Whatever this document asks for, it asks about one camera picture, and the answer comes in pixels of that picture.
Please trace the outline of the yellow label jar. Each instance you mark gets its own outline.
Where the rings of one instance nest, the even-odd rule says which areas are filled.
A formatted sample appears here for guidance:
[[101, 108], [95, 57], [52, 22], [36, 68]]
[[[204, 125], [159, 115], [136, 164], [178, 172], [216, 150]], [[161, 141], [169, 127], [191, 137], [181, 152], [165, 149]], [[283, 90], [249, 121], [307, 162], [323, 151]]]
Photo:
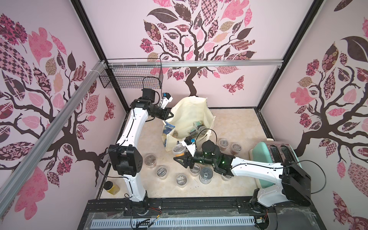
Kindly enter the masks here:
[[184, 156], [186, 153], [186, 147], [183, 146], [182, 144], [177, 144], [173, 147], [172, 153], [174, 154], [175, 157]]

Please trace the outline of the clear seed jar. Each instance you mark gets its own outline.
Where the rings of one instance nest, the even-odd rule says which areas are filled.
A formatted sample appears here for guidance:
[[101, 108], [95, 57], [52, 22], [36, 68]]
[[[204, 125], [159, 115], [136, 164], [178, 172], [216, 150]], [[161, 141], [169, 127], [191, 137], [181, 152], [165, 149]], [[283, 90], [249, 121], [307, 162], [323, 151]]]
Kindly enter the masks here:
[[209, 167], [204, 167], [200, 170], [199, 180], [201, 183], [207, 185], [211, 182], [213, 177], [213, 170]]
[[179, 174], [177, 177], [176, 177], [176, 185], [180, 188], [184, 188], [186, 185], [187, 185], [187, 182], [188, 182], [188, 178], [185, 174]]
[[194, 164], [193, 168], [190, 169], [190, 173], [193, 177], [196, 177], [200, 174], [201, 167], [199, 164]]
[[156, 175], [159, 179], [165, 180], [168, 176], [168, 170], [165, 166], [159, 166], [156, 171]]
[[223, 181], [230, 181], [231, 179], [233, 179], [233, 176], [231, 175], [222, 175], [221, 176]]
[[148, 168], [155, 168], [157, 165], [157, 157], [154, 154], [148, 154], [145, 158], [144, 158], [144, 164], [148, 167]]
[[240, 144], [235, 142], [231, 145], [231, 154], [232, 155], [238, 155], [238, 154], [241, 153], [241, 151], [242, 151], [242, 146]]
[[227, 139], [222, 138], [218, 141], [218, 146], [220, 148], [221, 151], [225, 151], [228, 147], [229, 147], [229, 142]]

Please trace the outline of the cream canvas tote bag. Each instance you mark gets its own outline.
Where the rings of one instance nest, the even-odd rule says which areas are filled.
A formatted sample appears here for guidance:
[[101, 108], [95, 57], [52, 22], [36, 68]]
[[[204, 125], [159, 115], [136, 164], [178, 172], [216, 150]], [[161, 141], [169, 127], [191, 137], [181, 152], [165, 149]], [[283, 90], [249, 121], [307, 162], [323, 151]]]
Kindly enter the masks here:
[[162, 140], [166, 151], [171, 151], [177, 142], [189, 136], [196, 122], [202, 122], [207, 130], [196, 135], [197, 142], [208, 140], [210, 129], [214, 127], [215, 116], [207, 105], [207, 98], [196, 96], [180, 100], [172, 109], [173, 118], [163, 121]]

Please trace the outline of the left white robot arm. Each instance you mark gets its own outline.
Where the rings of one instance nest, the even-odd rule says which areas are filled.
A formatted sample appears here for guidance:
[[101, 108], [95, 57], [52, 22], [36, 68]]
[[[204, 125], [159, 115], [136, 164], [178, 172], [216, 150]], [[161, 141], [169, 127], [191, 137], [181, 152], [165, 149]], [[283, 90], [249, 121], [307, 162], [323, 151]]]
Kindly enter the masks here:
[[149, 116], [163, 121], [173, 118], [173, 113], [166, 107], [173, 97], [169, 93], [163, 93], [160, 102], [155, 104], [156, 94], [157, 92], [153, 89], [142, 89], [142, 97], [131, 103], [131, 110], [122, 136], [116, 145], [110, 145], [107, 150], [112, 167], [119, 177], [124, 179], [128, 198], [132, 202], [142, 202], [147, 193], [140, 177], [143, 157], [137, 149], [143, 126]]

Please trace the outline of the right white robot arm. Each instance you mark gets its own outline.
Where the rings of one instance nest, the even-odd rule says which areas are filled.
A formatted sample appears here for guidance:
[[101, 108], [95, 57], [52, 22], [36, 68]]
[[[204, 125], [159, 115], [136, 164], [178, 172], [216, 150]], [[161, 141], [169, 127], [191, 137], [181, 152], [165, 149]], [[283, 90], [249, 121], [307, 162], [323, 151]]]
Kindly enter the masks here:
[[174, 157], [174, 160], [185, 168], [193, 168], [198, 163], [210, 166], [223, 176], [245, 176], [272, 183], [268, 188], [254, 191], [250, 201], [253, 210], [286, 201], [305, 207], [312, 203], [311, 177], [293, 160], [275, 163], [249, 161], [222, 153], [219, 146], [210, 140], [203, 143], [201, 150], [186, 150], [184, 155]]

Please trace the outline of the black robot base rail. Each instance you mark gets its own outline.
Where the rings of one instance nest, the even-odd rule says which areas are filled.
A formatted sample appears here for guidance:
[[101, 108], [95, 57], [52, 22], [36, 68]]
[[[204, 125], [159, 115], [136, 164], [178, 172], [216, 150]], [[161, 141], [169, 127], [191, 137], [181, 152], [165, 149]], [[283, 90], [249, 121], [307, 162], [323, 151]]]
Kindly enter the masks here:
[[142, 202], [122, 199], [89, 200], [78, 225], [90, 230], [93, 219], [142, 219], [179, 217], [252, 216], [255, 226], [231, 228], [194, 228], [189, 230], [325, 230], [314, 206], [302, 207], [290, 202], [255, 212], [250, 197], [146, 198]]

